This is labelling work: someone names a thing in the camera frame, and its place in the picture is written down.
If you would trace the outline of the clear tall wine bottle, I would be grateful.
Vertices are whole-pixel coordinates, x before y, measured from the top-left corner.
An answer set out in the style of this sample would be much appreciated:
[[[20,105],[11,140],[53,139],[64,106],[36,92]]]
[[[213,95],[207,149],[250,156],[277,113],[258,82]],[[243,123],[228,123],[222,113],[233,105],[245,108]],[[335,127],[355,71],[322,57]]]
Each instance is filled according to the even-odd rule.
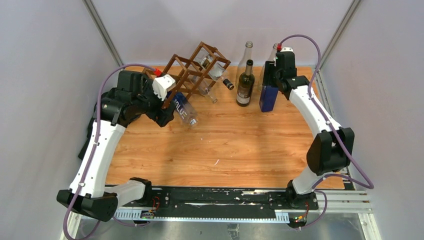
[[[280,43],[279,43],[279,42],[277,42],[277,43],[275,43],[275,44],[273,45],[272,50],[271,50],[271,52],[270,52],[270,55],[269,55],[269,57],[267,58],[266,62],[267,62],[267,61],[273,61],[273,60],[274,60],[275,54],[276,54],[276,52],[278,51],[279,44],[280,44]],[[261,71],[260,71],[260,75],[259,75],[259,80],[258,80],[257,90],[258,90],[260,93],[262,92],[262,87],[263,87],[263,79],[264,79],[265,66],[266,66],[266,64],[264,64],[264,65],[262,66]]]

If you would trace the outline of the blue bottle with BLUE text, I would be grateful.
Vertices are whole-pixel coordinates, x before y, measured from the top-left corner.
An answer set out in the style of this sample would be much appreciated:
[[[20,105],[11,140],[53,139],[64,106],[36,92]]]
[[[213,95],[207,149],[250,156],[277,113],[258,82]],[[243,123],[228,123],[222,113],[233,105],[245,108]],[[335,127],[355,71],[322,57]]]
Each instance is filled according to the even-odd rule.
[[[190,127],[195,126],[198,123],[198,114],[183,93],[177,92],[172,100],[176,105],[175,112],[181,121]]]

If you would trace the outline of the dark green wine bottle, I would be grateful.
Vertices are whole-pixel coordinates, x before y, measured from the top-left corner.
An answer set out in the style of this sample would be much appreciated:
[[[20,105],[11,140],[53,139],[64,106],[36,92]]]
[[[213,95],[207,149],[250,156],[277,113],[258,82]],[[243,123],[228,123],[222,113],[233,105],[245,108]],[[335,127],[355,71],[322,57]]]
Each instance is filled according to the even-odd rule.
[[[241,107],[246,107],[251,102],[255,76],[253,75],[252,59],[246,61],[245,71],[239,76],[236,92],[236,103]]]

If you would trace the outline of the clear bottle with black label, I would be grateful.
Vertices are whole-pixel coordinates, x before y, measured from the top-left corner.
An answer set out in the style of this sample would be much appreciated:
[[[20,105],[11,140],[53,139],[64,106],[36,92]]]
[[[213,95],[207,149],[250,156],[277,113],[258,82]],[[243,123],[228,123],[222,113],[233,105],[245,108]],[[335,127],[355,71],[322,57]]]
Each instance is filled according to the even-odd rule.
[[[253,49],[253,42],[247,41],[245,43],[245,49],[244,49],[242,59],[240,60],[238,66],[237,66],[237,71],[236,71],[236,76],[235,76],[235,88],[236,89],[239,86],[239,78],[240,78],[241,74],[245,72],[247,60],[252,58],[252,49]]]

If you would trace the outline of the small clear bottle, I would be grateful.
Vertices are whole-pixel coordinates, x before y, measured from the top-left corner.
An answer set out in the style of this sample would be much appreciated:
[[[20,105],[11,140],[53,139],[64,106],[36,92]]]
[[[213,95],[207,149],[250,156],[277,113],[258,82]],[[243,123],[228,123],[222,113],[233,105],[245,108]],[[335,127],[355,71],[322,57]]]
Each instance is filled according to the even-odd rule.
[[[193,85],[198,83],[197,90],[202,96],[209,98],[213,104],[218,101],[217,97],[212,93],[211,89],[209,88],[204,79],[200,81],[200,78],[198,76],[192,76],[190,78],[190,81]]]

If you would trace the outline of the brown wooden wine rack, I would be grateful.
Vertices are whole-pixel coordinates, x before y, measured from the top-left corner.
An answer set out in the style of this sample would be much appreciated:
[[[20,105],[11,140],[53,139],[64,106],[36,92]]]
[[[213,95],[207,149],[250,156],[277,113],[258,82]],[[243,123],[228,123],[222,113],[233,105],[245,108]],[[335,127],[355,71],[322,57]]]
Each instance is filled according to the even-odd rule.
[[[202,69],[201,65],[195,61],[195,57],[201,49],[205,49],[213,58],[212,63],[207,69]],[[172,98],[176,95],[177,92],[183,93],[187,100],[190,99],[190,97],[193,95],[201,95],[197,89],[199,83],[193,85],[190,81],[192,76],[199,77],[200,81],[205,80],[211,92],[213,93],[212,89],[219,81],[212,80],[212,78],[208,75],[208,72],[212,69],[217,61],[224,67],[225,70],[227,70],[231,63],[231,61],[227,59],[218,50],[218,48],[201,41],[192,53],[191,57],[186,58],[178,54],[174,54],[164,69],[144,69],[142,72],[153,78],[162,77],[168,74],[175,79],[176,86],[167,93],[168,96],[165,98],[164,104],[162,105],[163,108],[166,108],[169,106]]]

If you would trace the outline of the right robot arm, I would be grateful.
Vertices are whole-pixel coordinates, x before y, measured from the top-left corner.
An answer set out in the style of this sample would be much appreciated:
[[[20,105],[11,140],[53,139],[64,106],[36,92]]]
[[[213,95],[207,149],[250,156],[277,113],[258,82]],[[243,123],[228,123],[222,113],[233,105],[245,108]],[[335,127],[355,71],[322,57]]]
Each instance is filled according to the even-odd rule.
[[[347,154],[353,150],[355,134],[329,115],[307,77],[298,75],[292,48],[284,47],[272,61],[266,61],[262,85],[277,88],[298,109],[314,137],[306,153],[307,166],[285,190],[286,204],[298,209],[312,195],[319,179],[350,165]]]

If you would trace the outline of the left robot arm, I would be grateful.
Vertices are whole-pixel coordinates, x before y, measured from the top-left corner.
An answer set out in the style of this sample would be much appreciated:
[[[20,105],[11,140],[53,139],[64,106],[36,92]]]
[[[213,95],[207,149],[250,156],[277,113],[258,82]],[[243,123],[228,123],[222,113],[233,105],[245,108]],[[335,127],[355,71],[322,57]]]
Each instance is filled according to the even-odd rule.
[[[142,115],[160,127],[173,120],[176,105],[163,104],[175,86],[176,80],[169,74],[150,78],[137,71],[121,71],[116,87],[100,94],[80,152],[80,169],[69,188],[58,192],[57,201],[74,213],[102,222],[109,221],[119,207],[132,201],[149,206],[153,201],[151,181],[132,177],[126,183],[107,187],[106,178],[129,124]]]

